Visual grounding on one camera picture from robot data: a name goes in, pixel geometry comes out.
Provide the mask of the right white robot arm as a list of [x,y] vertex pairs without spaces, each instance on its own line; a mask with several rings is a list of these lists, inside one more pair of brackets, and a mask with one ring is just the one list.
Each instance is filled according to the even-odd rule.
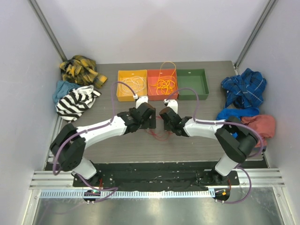
[[258,137],[234,117],[228,120],[196,120],[180,117],[172,108],[166,107],[159,113],[167,129],[177,136],[205,137],[219,142],[224,154],[213,168],[212,181],[223,185],[229,173],[242,164],[258,143]]

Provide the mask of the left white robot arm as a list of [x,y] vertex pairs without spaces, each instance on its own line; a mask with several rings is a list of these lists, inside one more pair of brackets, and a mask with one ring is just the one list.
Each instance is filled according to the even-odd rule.
[[103,140],[136,132],[139,129],[156,127],[156,109],[144,102],[138,107],[120,112],[111,119],[85,127],[67,124],[50,145],[54,155],[52,172],[74,172],[89,187],[95,187],[100,176],[94,164],[84,158],[84,151]]

